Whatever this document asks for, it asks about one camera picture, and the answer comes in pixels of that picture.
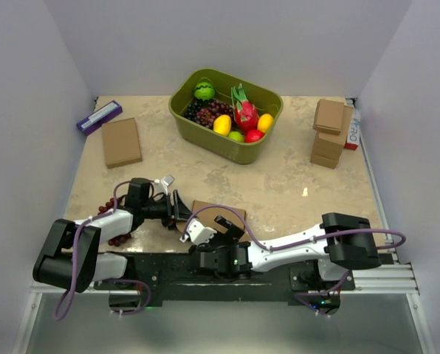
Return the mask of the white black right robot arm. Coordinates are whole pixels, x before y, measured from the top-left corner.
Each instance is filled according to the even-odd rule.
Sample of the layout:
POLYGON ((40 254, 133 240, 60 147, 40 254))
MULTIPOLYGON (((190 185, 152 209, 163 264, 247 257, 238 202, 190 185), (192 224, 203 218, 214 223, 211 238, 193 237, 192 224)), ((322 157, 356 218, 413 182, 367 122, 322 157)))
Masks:
POLYGON ((195 271, 235 279, 316 260, 319 266, 312 272, 313 282, 328 290, 339 280, 338 271, 331 264, 352 271, 382 265, 374 236, 366 231, 369 228, 366 218, 332 212, 322 215, 321 223, 302 232, 272 240, 240 242, 204 226, 198 218, 191 218, 181 240, 194 245, 190 253, 195 271))

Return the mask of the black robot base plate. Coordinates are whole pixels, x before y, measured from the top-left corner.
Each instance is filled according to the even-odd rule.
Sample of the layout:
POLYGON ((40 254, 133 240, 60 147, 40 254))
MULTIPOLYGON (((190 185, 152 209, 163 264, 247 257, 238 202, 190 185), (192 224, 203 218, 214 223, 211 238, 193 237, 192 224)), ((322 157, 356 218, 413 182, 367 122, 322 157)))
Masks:
POLYGON ((109 292, 113 310, 133 310, 144 302, 160 307, 167 301, 307 302, 313 310, 333 314, 340 307, 341 291, 355 288, 350 271, 340 270, 337 280, 323 279, 316 260, 231 278, 191 268, 189 254, 129 253, 127 257, 128 268, 119 282, 95 285, 96 290, 109 292))

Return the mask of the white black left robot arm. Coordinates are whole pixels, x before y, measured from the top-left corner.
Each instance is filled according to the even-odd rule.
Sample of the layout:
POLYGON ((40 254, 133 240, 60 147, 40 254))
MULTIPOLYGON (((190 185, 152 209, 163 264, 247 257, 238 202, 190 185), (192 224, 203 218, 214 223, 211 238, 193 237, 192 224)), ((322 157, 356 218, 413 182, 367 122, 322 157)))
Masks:
POLYGON ((159 219, 163 226, 174 228, 192 215, 176 190, 155 199, 153 183, 133 178, 125 182, 124 198, 114 196, 114 205, 104 213, 79 221, 54 221, 35 261, 33 279, 77 293, 91 282, 109 278, 120 289, 131 288, 137 280, 135 269, 126 265, 123 256, 101 254, 99 245, 135 231, 147 219, 159 219))

